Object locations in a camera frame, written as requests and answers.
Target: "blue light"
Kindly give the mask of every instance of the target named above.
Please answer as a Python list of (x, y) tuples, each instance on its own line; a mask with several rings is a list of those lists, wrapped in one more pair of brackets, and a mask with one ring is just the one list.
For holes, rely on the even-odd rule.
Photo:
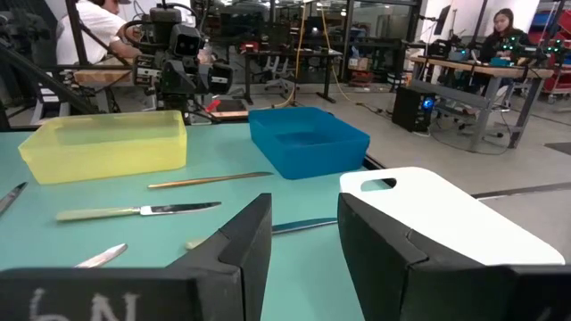
[(434, 107), (433, 98), (425, 98), (425, 101), (422, 102), (422, 109), (431, 110), (433, 107)]

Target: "white cutting board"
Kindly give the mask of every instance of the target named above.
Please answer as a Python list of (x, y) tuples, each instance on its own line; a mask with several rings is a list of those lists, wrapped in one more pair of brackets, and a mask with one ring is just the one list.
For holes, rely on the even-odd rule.
[[(385, 178), (396, 179), (396, 186), (361, 191), (363, 183)], [(549, 244), (427, 169), (344, 174), (341, 191), (486, 266), (565, 264), (563, 256)]]

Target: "man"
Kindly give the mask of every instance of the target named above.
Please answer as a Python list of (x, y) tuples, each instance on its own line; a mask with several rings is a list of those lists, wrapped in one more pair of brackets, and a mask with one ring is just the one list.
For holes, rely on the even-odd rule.
[[(133, 29), (125, 30), (123, 26), (126, 22), (117, 15), (119, 4), (130, 4), (130, 0), (76, 0), (76, 2), (81, 22), (116, 54), (123, 58), (133, 58), (141, 54), (138, 49), (121, 40), (126, 32), (130, 37), (134, 37)], [(107, 51), (85, 32), (82, 32), (82, 35), (87, 60), (91, 63), (100, 62)], [(56, 55), (58, 64), (79, 62), (68, 16), (63, 17), (58, 23)]]

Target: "cream knife handle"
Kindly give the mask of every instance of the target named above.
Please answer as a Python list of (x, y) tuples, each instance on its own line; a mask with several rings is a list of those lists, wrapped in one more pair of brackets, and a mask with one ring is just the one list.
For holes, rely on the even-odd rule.
[(55, 217), (58, 221), (72, 221), (92, 218), (112, 218), (118, 216), (127, 216), (138, 214), (139, 209), (130, 208), (112, 208), (100, 210), (66, 210), (59, 212)]

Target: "knife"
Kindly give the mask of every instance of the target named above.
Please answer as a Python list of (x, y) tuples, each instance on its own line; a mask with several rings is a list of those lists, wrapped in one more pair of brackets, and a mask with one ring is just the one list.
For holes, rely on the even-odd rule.
[(199, 184), (207, 184), (213, 182), (221, 182), (230, 179), (239, 179), (239, 178), (250, 178), (250, 177), (265, 177), (269, 175), (274, 175), (274, 173), (270, 172), (254, 172), (254, 173), (247, 173), (247, 174), (239, 174), (239, 175), (230, 175), (224, 177), (205, 177), (205, 178), (195, 178), (195, 179), (188, 179), (184, 181), (177, 181), (177, 182), (168, 182), (168, 183), (161, 183), (161, 184), (152, 184), (149, 185), (149, 188), (165, 188), (165, 187), (177, 187), (177, 186), (189, 186), (189, 185), (199, 185)]
[[(272, 235), (281, 235), (293, 232), (299, 232), (302, 230), (320, 227), (320, 226), (328, 226), (337, 224), (337, 218), (312, 218), (312, 219), (305, 219), (301, 221), (291, 222), (291, 223), (284, 223), (278, 224), (271, 227)], [(191, 242), (186, 243), (186, 249), (192, 250), (196, 246), (200, 245), (202, 242), (206, 241), (206, 239), (196, 239)]]
[(88, 259), (79, 263), (76, 268), (98, 268), (107, 262), (111, 261), (112, 259), (117, 258), (127, 249), (127, 245), (125, 243), (119, 244), (117, 246), (113, 246), (112, 248), (107, 249), (105, 252), (101, 254), (95, 255), (93, 258)]
[(18, 196), (20, 196), (21, 191), (24, 190), (27, 184), (28, 182), (24, 182), (14, 187), (2, 200), (0, 200), (0, 216), (4, 214), (6, 210), (8, 210), (14, 201), (16, 201)]
[(179, 204), (166, 206), (143, 206), (134, 208), (112, 208), (99, 210), (66, 210), (57, 214), (58, 221), (73, 221), (91, 218), (111, 218), (118, 216), (136, 215), (152, 216), (164, 214), (194, 213), (221, 205), (221, 202), (204, 202), (196, 204)]

